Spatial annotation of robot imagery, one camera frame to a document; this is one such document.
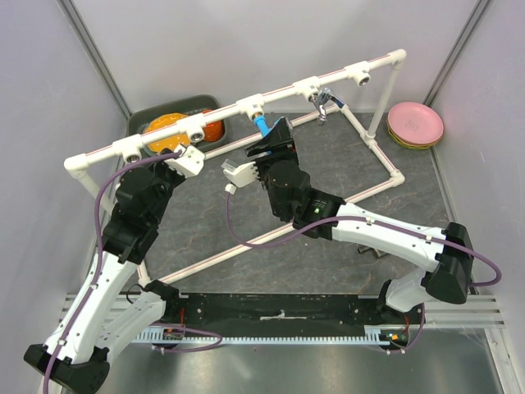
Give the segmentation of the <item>pink plate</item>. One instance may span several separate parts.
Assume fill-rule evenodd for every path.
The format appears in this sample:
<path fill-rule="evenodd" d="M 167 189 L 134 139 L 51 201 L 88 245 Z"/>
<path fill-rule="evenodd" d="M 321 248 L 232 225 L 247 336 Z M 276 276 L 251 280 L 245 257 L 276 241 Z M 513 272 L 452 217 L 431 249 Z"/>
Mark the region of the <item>pink plate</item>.
<path fill-rule="evenodd" d="M 396 104 L 387 115 L 393 134 L 405 143 L 423 146 L 435 144 L 444 135 L 441 117 L 421 103 Z"/>

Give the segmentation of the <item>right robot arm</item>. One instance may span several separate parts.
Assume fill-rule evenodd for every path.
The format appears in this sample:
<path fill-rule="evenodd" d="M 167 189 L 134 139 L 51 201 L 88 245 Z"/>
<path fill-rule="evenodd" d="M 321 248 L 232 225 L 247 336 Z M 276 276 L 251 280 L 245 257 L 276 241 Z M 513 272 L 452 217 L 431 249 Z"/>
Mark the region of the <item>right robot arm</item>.
<path fill-rule="evenodd" d="M 416 269 L 381 288 L 377 317 L 394 323 L 430 300 L 452 305 L 467 301 L 473 257 L 465 226 L 420 227 L 377 215 L 315 189 L 311 176 L 300 169 L 292 126 L 280 117 L 268 126 L 263 115 L 253 119 L 262 138 L 246 150 L 257 178 L 267 192 L 272 214 L 313 239 L 350 242 L 402 258 Z"/>

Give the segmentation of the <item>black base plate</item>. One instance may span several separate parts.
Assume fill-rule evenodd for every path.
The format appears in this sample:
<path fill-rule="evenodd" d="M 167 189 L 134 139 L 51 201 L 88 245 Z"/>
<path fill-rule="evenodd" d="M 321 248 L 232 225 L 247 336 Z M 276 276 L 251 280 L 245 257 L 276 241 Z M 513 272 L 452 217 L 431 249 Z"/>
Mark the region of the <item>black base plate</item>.
<path fill-rule="evenodd" d="M 361 337 L 383 324 L 377 300 L 356 295 L 189 293 L 164 321 L 230 338 Z"/>

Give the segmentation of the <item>chrome metal faucet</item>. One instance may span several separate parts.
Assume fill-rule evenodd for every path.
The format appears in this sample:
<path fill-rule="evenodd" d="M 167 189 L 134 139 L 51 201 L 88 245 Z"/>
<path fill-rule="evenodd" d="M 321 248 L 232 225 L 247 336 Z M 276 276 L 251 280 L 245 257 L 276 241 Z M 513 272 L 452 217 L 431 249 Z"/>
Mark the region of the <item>chrome metal faucet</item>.
<path fill-rule="evenodd" d="M 308 97 L 308 101 L 313 104 L 313 106 L 318 111 L 317 124 L 323 126 L 327 118 L 326 105 L 328 102 L 333 102 L 339 109 L 342 109 L 345 105 L 345 102 L 339 98 L 330 88 L 323 88 L 320 91 L 312 93 Z"/>

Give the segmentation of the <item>orange red cup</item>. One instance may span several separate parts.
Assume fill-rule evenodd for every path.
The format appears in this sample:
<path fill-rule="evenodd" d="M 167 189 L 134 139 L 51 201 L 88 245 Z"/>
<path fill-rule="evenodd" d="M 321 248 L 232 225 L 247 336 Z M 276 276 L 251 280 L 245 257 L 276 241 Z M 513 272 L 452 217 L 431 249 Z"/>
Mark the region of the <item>orange red cup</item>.
<path fill-rule="evenodd" d="M 203 128 L 203 131 L 204 131 L 203 140 L 209 143 L 217 142 L 225 134 L 224 129 L 225 127 L 224 127 L 223 120 L 207 123 L 206 126 Z"/>

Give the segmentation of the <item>yellow green plate stack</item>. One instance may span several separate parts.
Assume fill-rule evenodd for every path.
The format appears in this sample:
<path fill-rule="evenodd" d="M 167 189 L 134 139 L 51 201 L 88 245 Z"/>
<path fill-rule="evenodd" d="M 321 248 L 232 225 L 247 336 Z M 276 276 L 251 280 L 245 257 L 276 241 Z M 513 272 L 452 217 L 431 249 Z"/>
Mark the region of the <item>yellow green plate stack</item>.
<path fill-rule="evenodd" d="M 429 149 L 431 147 L 434 147 L 436 145 L 438 145 L 441 141 L 442 141 L 442 138 L 439 138 L 438 140 L 435 140 L 435 141 L 432 141 L 430 144 L 411 144 L 405 140 L 402 140 L 396 133 L 394 133 L 393 129 L 391 128 L 390 125 L 387 125 L 387 130 L 388 130 L 388 134 L 390 136 L 390 138 L 399 146 L 403 147 L 403 148 L 406 148 L 406 149 L 411 149 L 411 150 L 426 150 L 426 149 Z"/>

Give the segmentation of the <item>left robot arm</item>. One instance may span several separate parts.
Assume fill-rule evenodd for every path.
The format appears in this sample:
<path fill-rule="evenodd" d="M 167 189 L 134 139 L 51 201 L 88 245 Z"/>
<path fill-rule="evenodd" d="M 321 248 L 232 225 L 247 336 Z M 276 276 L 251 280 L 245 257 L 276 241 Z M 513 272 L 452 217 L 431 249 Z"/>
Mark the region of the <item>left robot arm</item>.
<path fill-rule="evenodd" d="M 107 225 L 94 215 L 97 253 L 64 319 L 42 344 L 28 347 L 27 364 L 43 375 L 42 391 L 52 383 L 74 393 L 95 393 L 112 362 L 148 325 L 173 322 L 180 313 L 176 289 L 160 281 L 145 285 L 137 301 L 106 323 L 120 289 L 153 242 L 173 190 L 184 181 L 176 170 L 185 149 L 128 164 L 108 180 L 120 182 Z"/>

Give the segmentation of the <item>white PVC pipe frame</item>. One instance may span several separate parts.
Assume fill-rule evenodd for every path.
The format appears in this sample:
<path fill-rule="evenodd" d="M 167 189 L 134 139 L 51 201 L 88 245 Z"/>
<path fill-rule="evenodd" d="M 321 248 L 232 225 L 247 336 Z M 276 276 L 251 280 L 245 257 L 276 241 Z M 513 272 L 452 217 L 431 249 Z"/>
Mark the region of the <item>white PVC pipe frame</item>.
<path fill-rule="evenodd" d="M 350 124 L 358 132 L 362 142 L 372 151 L 372 153 L 377 157 L 381 165 L 388 171 L 390 175 L 387 181 L 383 181 L 376 186 L 361 191 L 356 195 L 346 199 L 347 202 L 357 203 L 377 195 L 382 191 L 400 186 L 405 182 L 403 173 L 391 162 L 385 152 L 378 145 L 375 137 L 377 133 L 377 127 L 384 111 L 386 110 L 386 105 L 388 104 L 390 95 L 394 88 L 397 75 L 403 68 L 406 57 L 407 52 L 404 49 L 397 49 L 381 57 L 377 57 L 368 61 L 357 62 L 322 76 L 310 76 L 309 78 L 296 81 L 292 83 L 292 85 L 288 85 L 286 87 L 274 89 L 273 91 L 266 92 L 264 94 L 254 94 L 246 98 L 242 98 L 228 106 L 218 108 L 214 111 L 202 115 L 197 114 L 187 117 L 181 121 L 178 121 L 173 126 L 166 126 L 158 131 L 151 131 L 145 135 L 125 137 L 123 139 L 116 140 L 111 145 L 101 149 L 69 157 L 64 161 L 64 168 L 95 198 L 97 193 L 100 191 L 100 187 L 89 174 L 89 168 L 95 163 L 100 163 L 103 160 L 113 157 L 122 157 L 126 161 L 128 158 L 138 156 L 139 149 L 145 147 L 147 144 L 157 142 L 158 140 L 165 139 L 172 135 L 186 133 L 189 138 L 203 136 L 203 128 L 207 123 L 225 120 L 236 115 L 244 114 L 249 118 L 250 121 L 252 121 L 257 115 L 263 115 L 263 107 L 265 104 L 287 99 L 289 97 L 294 97 L 296 95 L 303 96 L 308 100 L 308 97 L 312 93 L 320 91 L 322 86 L 329 85 L 340 80 L 353 80 L 357 86 L 364 86 L 370 79 L 370 71 L 376 70 L 383 66 L 390 66 L 391 72 L 389 80 L 382 90 L 381 97 L 378 101 L 372 118 L 372 123 L 368 129 L 365 129 L 364 126 L 358 121 L 357 117 L 349 109 L 348 104 L 345 103 L 342 109 L 339 109 L 335 104 L 327 107 L 327 114 L 341 112 L 347 118 Z M 248 137 L 244 137 L 241 140 L 234 141 L 220 148 L 209 151 L 205 154 L 205 159 L 215 158 L 229 153 L 235 149 L 246 147 L 248 144 L 254 143 L 261 138 L 262 136 L 259 132 Z M 228 259 L 232 259 L 233 257 L 241 255 L 249 250 L 250 248 L 248 246 L 236 245 L 228 250 L 222 251 L 219 254 L 215 254 L 209 258 L 191 264 L 187 268 L 182 268 L 179 271 L 171 273 L 163 277 L 161 281 L 169 284 L 177 282 L 183 278 L 189 277 L 190 275 L 201 272 L 204 269 L 225 262 Z"/>

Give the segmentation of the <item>dark green plastic tray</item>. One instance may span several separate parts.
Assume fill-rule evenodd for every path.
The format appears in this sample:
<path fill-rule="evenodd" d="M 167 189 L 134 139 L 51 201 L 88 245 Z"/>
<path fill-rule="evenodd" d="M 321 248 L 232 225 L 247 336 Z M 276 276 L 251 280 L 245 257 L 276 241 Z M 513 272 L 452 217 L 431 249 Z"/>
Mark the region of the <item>dark green plastic tray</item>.
<path fill-rule="evenodd" d="M 147 108 L 134 113 L 127 122 L 127 133 L 126 136 L 134 134 L 142 134 L 147 129 L 147 126 L 159 118 L 160 116 L 167 115 L 168 113 L 183 113 L 185 115 L 194 115 L 195 113 L 210 110 L 214 111 L 220 108 L 219 102 L 210 95 L 200 94 L 189 98 L 175 100 L 169 103 L 157 105 L 155 107 Z M 213 142 L 200 141 L 196 144 L 197 148 L 202 152 L 206 153 L 213 149 L 222 147 L 228 142 L 228 126 L 225 121 L 220 121 L 223 135 L 222 137 Z"/>

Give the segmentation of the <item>dark metal faucet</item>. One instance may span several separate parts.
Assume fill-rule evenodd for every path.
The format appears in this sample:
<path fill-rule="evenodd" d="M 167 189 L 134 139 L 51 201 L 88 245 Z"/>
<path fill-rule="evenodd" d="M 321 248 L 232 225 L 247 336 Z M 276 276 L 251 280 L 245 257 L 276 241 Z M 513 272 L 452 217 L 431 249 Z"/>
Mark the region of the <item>dark metal faucet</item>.
<path fill-rule="evenodd" d="M 383 257 L 388 255 L 388 253 L 386 253 L 384 251 L 372 248 L 370 246 L 365 246 L 365 245 L 359 245 L 357 247 L 357 252 L 359 254 L 370 254 L 370 255 L 373 255 L 376 259 L 381 259 L 381 258 L 383 258 Z"/>

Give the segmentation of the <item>dark grey stone mat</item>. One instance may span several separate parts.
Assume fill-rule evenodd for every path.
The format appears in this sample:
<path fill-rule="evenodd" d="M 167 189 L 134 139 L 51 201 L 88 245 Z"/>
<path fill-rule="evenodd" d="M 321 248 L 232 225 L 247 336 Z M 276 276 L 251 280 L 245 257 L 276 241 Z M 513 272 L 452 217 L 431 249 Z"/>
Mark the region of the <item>dark grey stone mat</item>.
<path fill-rule="evenodd" d="M 431 227 L 449 215 L 428 150 L 397 145 L 384 127 L 377 143 L 405 182 L 361 202 L 374 213 Z M 294 129 L 299 165 L 315 188 L 348 198 L 387 180 L 388 173 L 344 115 L 323 126 L 310 121 Z M 147 254 L 151 278 L 165 277 L 280 226 L 259 183 L 224 191 L 222 158 L 179 186 L 167 207 L 158 238 Z M 249 250 L 177 282 L 189 292 L 377 294 L 382 284 L 410 273 L 413 265 L 387 255 L 359 254 L 351 243 L 298 237 L 276 248 Z"/>

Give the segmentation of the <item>blue plastic faucet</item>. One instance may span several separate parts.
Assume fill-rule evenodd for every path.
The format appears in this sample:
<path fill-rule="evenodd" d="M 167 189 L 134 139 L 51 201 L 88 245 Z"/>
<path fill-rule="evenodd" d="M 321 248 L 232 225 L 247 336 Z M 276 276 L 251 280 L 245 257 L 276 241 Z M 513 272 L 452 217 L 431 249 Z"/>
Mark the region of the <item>blue plastic faucet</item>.
<path fill-rule="evenodd" d="M 272 126 L 269 126 L 266 122 L 265 116 L 257 115 L 253 119 L 253 123 L 258 128 L 258 131 L 263 138 L 270 135 L 273 131 L 290 131 L 292 128 L 291 123 L 286 117 L 280 117 Z"/>

